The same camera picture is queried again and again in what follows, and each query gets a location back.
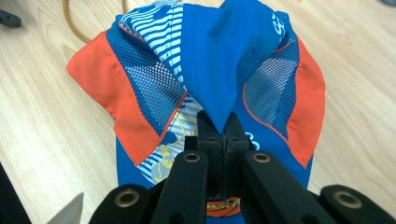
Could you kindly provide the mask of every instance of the orange fabric panel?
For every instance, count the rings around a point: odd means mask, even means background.
[[[319,66],[298,38],[296,102],[287,125],[291,154],[306,167],[317,145],[325,113],[325,84]]]
[[[102,32],[77,52],[67,72],[115,119],[114,130],[134,165],[140,164],[161,143],[136,100],[123,67]]]

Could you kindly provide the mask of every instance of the wooden table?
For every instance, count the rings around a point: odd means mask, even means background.
[[[129,9],[148,3],[130,1]],[[290,14],[327,82],[327,112],[309,189],[342,184],[396,217],[396,7],[380,1],[267,1]],[[221,1],[194,1],[219,6]],[[117,186],[113,118],[66,73],[84,46],[61,1],[0,1],[22,18],[0,26],[0,161],[34,223],[80,192],[81,223]],[[71,1],[87,36],[108,28],[120,1]]]

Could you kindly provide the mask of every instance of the cable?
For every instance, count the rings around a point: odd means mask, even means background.
[[[72,29],[73,33],[85,43],[90,42],[91,40],[87,36],[82,34],[72,22],[69,13],[69,0],[64,0],[63,6],[64,6],[64,18],[66,19],[66,22],[69,25],[70,29]],[[126,0],[122,0],[122,14],[125,13],[126,13]]]

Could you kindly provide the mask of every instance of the mesh panel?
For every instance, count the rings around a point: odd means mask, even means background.
[[[106,36],[134,88],[143,115],[161,135],[181,100],[183,88],[149,45],[126,34],[116,24]]]
[[[288,139],[286,126],[295,105],[295,70],[299,62],[298,42],[290,34],[290,45],[274,53],[249,79],[246,101],[259,120]]]

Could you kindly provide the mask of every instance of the fabric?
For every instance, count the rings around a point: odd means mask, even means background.
[[[67,71],[115,119],[120,185],[166,178],[204,109],[219,133],[233,111],[254,147],[307,186],[325,86],[284,12],[157,1],[118,16]],[[208,223],[243,223],[238,212],[237,199],[209,202]]]

